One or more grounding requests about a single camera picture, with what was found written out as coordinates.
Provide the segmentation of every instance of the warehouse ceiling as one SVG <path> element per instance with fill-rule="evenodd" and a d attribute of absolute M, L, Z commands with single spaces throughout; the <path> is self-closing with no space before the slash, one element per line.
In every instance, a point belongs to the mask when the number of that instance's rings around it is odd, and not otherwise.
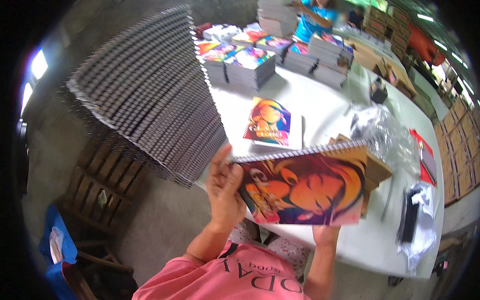
<path fill-rule="evenodd" d="M 447 51 L 444 51 L 440 47 L 438 49 L 444 53 L 448 61 L 457 71 L 457 73 L 466 79 L 470 86 L 476 90 L 478 84 L 476 82 L 476 76 L 473 71 L 473 66 L 468 57 L 468 53 L 465 52 L 461 45 L 461 41 L 454 30 L 445 22 L 442 22 L 441 17 L 445 15 L 445 12 L 441 13 L 439 9 L 428 0 L 387 0 L 389 5 L 397 6 L 405 10 L 411 22 L 422 30 L 425 35 L 432 40 L 439 41 L 442 45 L 447 47 Z M 417 16 L 422 14 L 433 18 L 433 22 L 423 20 Z M 466 69 L 458 60 L 452 56 L 452 52 L 458 55 L 463 62 L 468 66 Z"/>

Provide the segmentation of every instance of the pink t-shirt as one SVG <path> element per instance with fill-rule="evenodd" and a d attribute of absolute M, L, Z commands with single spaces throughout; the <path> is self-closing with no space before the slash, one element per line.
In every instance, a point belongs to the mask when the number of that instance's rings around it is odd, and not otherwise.
<path fill-rule="evenodd" d="M 230 247 L 225 245 L 224 253 Z M 278 255 L 239 244 L 228 258 L 199 265 L 174 258 L 141 286 L 133 300 L 146 299 L 310 299 L 295 280 L 292 267 Z"/>

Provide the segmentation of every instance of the hand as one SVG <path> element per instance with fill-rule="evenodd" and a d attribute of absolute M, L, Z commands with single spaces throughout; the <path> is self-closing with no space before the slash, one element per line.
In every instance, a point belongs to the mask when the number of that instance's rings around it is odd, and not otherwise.
<path fill-rule="evenodd" d="M 312 226 L 313 240 L 315 244 L 320 247 L 334 246 L 336 248 L 336 242 L 338 241 L 338 233 L 340 227 L 330 227 L 325 225 Z"/>
<path fill-rule="evenodd" d="M 210 228 L 217 232 L 230 232 L 245 218 L 246 204 L 237 192 L 243 179 L 243 168 L 238 164 L 229 167 L 223 162 L 231 149 L 232 146 L 227 144 L 217 151 L 210 162 L 206 182 L 212 209 Z"/>
<path fill-rule="evenodd" d="M 304 10 L 307 8 L 303 3 L 301 2 L 292 2 L 292 6 L 295 7 L 299 12 L 304 12 Z"/>

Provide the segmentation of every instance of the stack of spiral binding coils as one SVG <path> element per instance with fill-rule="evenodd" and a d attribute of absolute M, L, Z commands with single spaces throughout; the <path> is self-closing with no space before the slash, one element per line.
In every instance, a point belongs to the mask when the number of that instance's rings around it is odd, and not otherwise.
<path fill-rule="evenodd" d="M 184 186 L 199 178 L 226 139 L 195 58 L 189 13 L 188 5 L 179 5 L 128 28 L 67 82 L 99 121 Z"/>

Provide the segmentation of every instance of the blue shirt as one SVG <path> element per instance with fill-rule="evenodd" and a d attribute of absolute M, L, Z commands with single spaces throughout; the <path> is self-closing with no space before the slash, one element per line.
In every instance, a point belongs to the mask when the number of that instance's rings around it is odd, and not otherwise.
<path fill-rule="evenodd" d="M 330 23 L 335 23 L 338 17 L 338 12 L 335 9 L 320 9 L 316 5 L 310 5 L 311 0 L 302 0 L 302 3 L 315 14 L 321 16 L 324 19 L 327 19 Z M 299 38 L 302 42 L 308 43 L 312 34 L 321 34 L 322 31 L 330 32 L 331 29 L 332 27 L 321 27 L 319 24 L 315 23 L 315 21 L 310 16 L 307 16 L 303 13 L 301 15 L 297 31 L 295 31 L 295 36 Z"/>
<path fill-rule="evenodd" d="M 355 13 L 355 10 L 351 10 L 348 21 L 351 22 L 351 23 L 353 23 L 353 24 L 355 24 L 355 26 L 356 26 L 358 29 L 360 29 L 361 23 L 363 22 L 363 16 L 362 16 L 362 17 L 359 17 L 359 16 L 357 16 L 357 14 Z"/>

